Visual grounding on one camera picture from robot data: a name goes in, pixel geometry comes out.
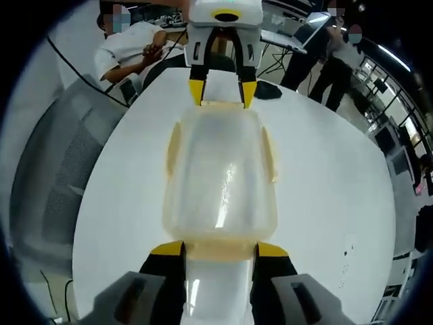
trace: office floor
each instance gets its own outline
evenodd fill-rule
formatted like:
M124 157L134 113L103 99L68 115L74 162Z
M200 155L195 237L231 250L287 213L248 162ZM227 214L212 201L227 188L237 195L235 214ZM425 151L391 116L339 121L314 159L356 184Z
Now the office floor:
M269 47L269 49L267 50L266 54L262 58L262 63L261 63L260 69L258 70L258 73L262 72L264 69L266 69L270 65L274 64L275 59L273 57L273 54L279 54L281 52L282 52L282 50L280 48L274 47L271 45ZM284 66L288 65L290 57L291 57L291 55L289 54L284 58L284 60L283 60ZM309 92L309 87L311 89L313 87L313 85L315 84L317 78L319 77L320 70L321 70L321 65L317 64L314 67L314 69L312 70L311 82L310 82L310 78L308 77L301 84L301 86L298 90L299 93L301 93L303 95L307 95L307 93ZM284 71L281 69L281 70L274 71L272 73L263 74L261 76L261 78L266 80L266 81L270 81L272 83L279 84L281 82L281 79L283 78L283 75L284 75ZM324 102L325 102L328 94L329 94L329 89L325 92L325 96L323 99ZM353 101L347 95L344 96L337 113L341 117L345 118L347 121L352 123L361 132L367 133L368 128L369 128L369 123L366 121L364 116L362 116L358 112L355 105L353 104ZM58 317L62 317L63 320L65 321L65 320L67 320L67 317L66 317L66 308L65 308L65 302L64 302L64 293L65 293L64 290L65 290L65 284L67 283L67 281L69 279L66 277L63 277L63 276L55 275L55 274L46 274L46 276L47 276L47 279L49 281L49 285L51 288L51 294L53 297L53 302L54 302L55 308L57 309L57 312L58 312ZM68 287L68 309L69 309L72 321L73 322L76 321L78 319L78 313L76 311L76 306L74 303L74 287L72 284Z

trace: chair backrest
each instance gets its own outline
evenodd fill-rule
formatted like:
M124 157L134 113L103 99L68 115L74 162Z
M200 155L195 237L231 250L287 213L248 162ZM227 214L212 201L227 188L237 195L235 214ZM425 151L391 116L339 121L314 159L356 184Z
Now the chair backrest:
M89 75L85 78L98 87ZM10 200L10 231L19 260L71 274L81 199L122 114L78 79L41 117L20 159Z

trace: translucent plastic container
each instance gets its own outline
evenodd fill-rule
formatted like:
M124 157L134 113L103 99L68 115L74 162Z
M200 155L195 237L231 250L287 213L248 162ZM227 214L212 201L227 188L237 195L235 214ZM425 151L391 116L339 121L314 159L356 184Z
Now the translucent plastic container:
M251 110L205 106L175 127L164 226L186 242L256 242L277 225L267 134Z

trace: black pants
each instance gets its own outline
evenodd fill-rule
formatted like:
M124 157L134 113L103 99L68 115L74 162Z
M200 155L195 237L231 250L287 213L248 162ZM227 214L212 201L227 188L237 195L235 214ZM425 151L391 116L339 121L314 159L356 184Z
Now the black pants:
M316 63L316 57L294 52L280 85L293 91L297 90Z
M341 99L350 88L351 77L352 69L342 60L332 57L323 66L319 79L317 79L309 97L321 104L323 93L332 85L326 107L336 112Z
M186 68L187 64L185 62L185 56L180 54L173 58L164 60L155 65L147 74L143 82L143 90L149 87L151 83L154 82L167 68ZM210 69L211 70L221 70L228 72L235 72L235 62L221 54L212 53L210 55Z

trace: white table surface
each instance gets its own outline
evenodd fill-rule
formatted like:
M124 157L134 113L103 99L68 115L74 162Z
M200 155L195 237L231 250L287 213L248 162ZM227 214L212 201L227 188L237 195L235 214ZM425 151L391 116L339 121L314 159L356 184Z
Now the white table surface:
M166 152L177 121L193 107L189 70L164 72L114 130L91 174L76 224L72 269L80 317L97 294L150 251L171 241L162 227ZM367 323L382 297L394 252L392 185L381 151L326 107L281 89L254 99L277 149L278 227L269 242L286 249ZM211 71L205 100L239 100L237 77Z

